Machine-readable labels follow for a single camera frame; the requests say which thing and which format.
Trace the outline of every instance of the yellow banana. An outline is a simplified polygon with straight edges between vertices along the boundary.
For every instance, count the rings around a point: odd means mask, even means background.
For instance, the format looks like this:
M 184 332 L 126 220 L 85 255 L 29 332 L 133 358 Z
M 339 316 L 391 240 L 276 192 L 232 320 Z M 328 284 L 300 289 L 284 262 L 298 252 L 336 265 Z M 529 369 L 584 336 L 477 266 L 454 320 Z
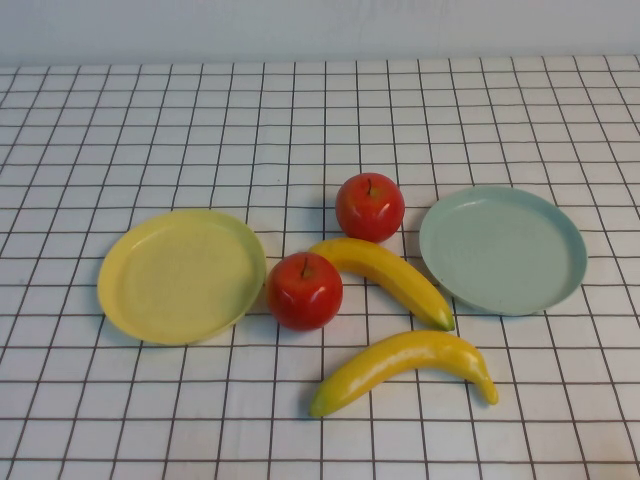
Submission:
M 440 292 L 409 263 L 375 243 L 356 238 L 325 240 L 311 248 L 338 270 L 367 277 L 385 288 L 418 320 L 453 330 L 453 315 Z
M 485 400 L 498 403 L 482 354 L 469 342 L 444 332 L 414 331 L 381 340 L 359 353 L 320 384 L 312 417 L 329 415 L 405 370 L 432 367 L 475 383 Z

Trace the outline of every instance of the yellow plate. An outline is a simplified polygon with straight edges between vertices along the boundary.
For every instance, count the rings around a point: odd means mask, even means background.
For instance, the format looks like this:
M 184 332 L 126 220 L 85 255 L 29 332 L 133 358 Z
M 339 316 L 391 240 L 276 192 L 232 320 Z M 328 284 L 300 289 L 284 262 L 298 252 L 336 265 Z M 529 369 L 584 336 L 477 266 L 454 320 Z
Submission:
M 113 246 L 100 270 L 98 298 L 129 335 L 183 344 L 242 318 L 265 275 L 262 245 L 244 223 L 182 210 L 146 221 Z

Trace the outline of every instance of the red apple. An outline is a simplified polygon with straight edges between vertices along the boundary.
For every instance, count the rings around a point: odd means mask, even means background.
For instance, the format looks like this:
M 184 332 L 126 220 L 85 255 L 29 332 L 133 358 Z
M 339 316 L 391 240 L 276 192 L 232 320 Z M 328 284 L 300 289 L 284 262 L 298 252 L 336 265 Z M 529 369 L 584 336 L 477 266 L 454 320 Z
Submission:
M 281 325 L 314 330 L 331 320 L 342 303 L 342 279 L 315 253 L 296 253 L 280 261 L 267 279 L 267 305 Z
M 347 236 L 380 243 L 402 224 L 404 198 L 384 175 L 361 173 L 340 187 L 336 216 Z

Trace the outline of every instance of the table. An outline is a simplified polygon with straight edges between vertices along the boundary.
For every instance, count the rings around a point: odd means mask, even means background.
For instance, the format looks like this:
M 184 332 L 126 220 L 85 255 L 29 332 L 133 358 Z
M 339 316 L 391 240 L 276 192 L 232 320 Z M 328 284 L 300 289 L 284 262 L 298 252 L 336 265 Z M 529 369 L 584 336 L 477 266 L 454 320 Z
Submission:
M 639 478 L 638 122 L 634 56 L 0 69 L 0 477 Z M 304 335 L 263 302 L 186 348 L 102 315 L 98 269 L 132 226 L 212 207 L 273 265 L 339 235 L 337 189 L 367 171 L 400 184 L 385 246 L 421 269 L 421 219 L 470 185 L 528 190 L 581 229 L 588 272 L 562 304 L 452 302 L 499 405 L 424 370 L 309 419 L 337 365 L 423 328 L 355 276 Z

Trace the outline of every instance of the banana tip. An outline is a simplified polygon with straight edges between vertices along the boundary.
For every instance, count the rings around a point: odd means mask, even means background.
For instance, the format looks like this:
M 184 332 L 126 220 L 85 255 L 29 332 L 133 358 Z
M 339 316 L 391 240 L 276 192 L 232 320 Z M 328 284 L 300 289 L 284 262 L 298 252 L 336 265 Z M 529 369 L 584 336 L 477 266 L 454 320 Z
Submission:
M 491 380 L 482 385 L 482 394 L 489 405 L 496 405 L 500 400 L 498 389 Z

